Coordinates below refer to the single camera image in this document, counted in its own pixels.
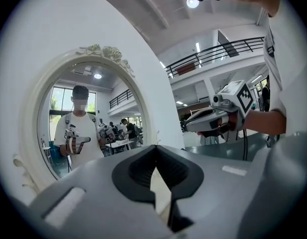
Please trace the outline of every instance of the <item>window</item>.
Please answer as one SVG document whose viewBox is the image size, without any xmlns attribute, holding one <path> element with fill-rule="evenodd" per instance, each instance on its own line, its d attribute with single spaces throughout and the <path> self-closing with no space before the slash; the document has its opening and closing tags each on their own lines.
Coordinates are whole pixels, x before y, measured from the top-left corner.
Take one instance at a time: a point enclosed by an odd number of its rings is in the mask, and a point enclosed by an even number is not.
<svg viewBox="0 0 307 239">
<path fill-rule="evenodd" d="M 261 82 L 261 84 L 262 84 L 262 88 L 264 88 L 265 85 L 267 84 L 267 79 L 264 79 L 264 80 Z"/>
<path fill-rule="evenodd" d="M 261 86 L 260 83 L 256 84 L 255 86 L 257 87 L 257 91 L 258 91 L 258 92 L 259 92 L 259 91 L 262 91 L 262 86 Z"/>
<path fill-rule="evenodd" d="M 55 139 L 56 126 L 60 118 L 73 110 L 72 91 L 73 89 L 53 88 L 49 110 L 49 137 L 51 141 Z M 89 92 L 85 111 L 96 115 L 96 93 Z"/>
</svg>

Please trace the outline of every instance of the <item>strap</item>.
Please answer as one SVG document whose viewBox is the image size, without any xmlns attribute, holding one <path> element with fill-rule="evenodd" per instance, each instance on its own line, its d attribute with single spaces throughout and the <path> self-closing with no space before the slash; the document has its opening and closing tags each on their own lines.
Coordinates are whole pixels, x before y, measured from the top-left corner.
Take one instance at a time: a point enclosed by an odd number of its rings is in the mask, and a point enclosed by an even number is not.
<svg viewBox="0 0 307 239">
<path fill-rule="evenodd" d="M 267 52 L 268 52 L 270 57 L 274 58 L 274 52 L 275 52 L 274 40 L 273 40 L 273 35 L 272 35 L 270 27 L 269 27 L 269 31 L 267 33 L 266 41 L 267 41 L 267 47 L 268 47 Z"/>
<path fill-rule="evenodd" d="M 66 128 L 68 128 L 68 125 L 70 124 L 70 118 L 71 118 L 71 113 L 65 115 Z"/>
<path fill-rule="evenodd" d="M 92 120 L 93 123 L 95 124 L 95 129 L 97 130 L 97 123 L 96 123 L 97 120 L 96 120 L 96 116 L 93 115 L 93 114 L 90 114 L 90 113 L 87 113 L 87 114 L 88 114 L 90 120 Z"/>
</svg>

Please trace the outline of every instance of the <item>black metal railing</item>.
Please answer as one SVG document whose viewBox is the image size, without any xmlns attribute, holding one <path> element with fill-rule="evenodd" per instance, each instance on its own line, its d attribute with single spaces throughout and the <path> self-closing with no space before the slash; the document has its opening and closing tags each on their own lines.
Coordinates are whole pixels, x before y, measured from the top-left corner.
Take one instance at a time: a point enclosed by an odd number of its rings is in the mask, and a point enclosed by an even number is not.
<svg viewBox="0 0 307 239">
<path fill-rule="evenodd" d="M 262 49 L 263 43 L 264 37 L 256 37 L 220 44 L 180 59 L 168 65 L 165 70 L 169 78 L 174 78 L 227 57 L 235 57 L 240 53 Z"/>
<path fill-rule="evenodd" d="M 121 102 L 130 99 L 133 96 L 133 93 L 131 93 L 130 90 L 126 90 L 122 92 L 119 96 L 112 99 L 110 103 L 110 109 L 119 105 Z"/>
</svg>

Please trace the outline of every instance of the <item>white wall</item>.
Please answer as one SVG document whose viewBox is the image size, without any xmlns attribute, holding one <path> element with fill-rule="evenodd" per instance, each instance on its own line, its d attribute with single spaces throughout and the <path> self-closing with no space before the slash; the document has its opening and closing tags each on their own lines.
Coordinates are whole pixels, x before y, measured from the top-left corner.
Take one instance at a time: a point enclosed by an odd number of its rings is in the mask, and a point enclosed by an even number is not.
<svg viewBox="0 0 307 239">
<path fill-rule="evenodd" d="M 148 102 L 151 133 L 155 135 L 159 130 L 160 144 L 184 147 L 164 69 L 143 38 L 113 6 L 106 0 L 22 0 L 0 36 L 0 107 L 5 107 L 0 109 L 0 180 L 8 194 L 25 203 L 35 194 L 22 187 L 23 169 L 15 167 L 12 159 L 19 153 L 22 105 L 30 102 L 26 93 L 42 77 L 43 66 L 56 56 L 95 43 L 118 47 L 123 58 L 128 59 Z"/>
<path fill-rule="evenodd" d="M 220 31 L 229 42 L 265 36 L 267 34 L 264 27 L 255 24 L 222 28 Z"/>
<path fill-rule="evenodd" d="M 198 35 L 187 40 L 184 40 L 177 45 L 169 48 L 158 55 L 158 59 L 168 66 L 182 58 L 190 56 L 197 52 L 196 43 L 200 45 L 200 50 L 204 50 L 213 46 L 214 31 L 208 32 L 204 35 Z"/>
<path fill-rule="evenodd" d="M 109 101 L 112 99 L 112 93 L 97 91 L 96 92 L 96 117 L 97 122 L 103 119 L 103 123 L 109 124 L 108 111 L 110 110 Z"/>
<path fill-rule="evenodd" d="M 111 93 L 111 100 L 119 96 L 122 92 L 128 89 L 127 85 L 119 79 L 119 81 L 114 85 L 113 91 Z"/>
<path fill-rule="evenodd" d="M 122 116 L 109 116 L 109 122 L 113 122 L 114 125 L 120 124 L 121 120 L 122 120 Z"/>
</svg>

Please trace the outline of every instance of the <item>hand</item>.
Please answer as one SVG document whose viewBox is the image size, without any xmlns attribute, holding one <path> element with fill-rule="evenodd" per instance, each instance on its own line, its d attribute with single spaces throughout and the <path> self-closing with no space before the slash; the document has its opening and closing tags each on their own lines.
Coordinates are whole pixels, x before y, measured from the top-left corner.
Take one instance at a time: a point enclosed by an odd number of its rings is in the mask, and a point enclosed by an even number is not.
<svg viewBox="0 0 307 239">
<path fill-rule="evenodd" d="M 98 141 L 98 143 L 99 143 L 99 146 L 102 147 L 102 146 L 104 146 L 104 145 L 107 143 L 107 141 L 106 141 L 106 139 L 104 139 L 104 138 L 100 138 L 100 140 Z"/>
</svg>

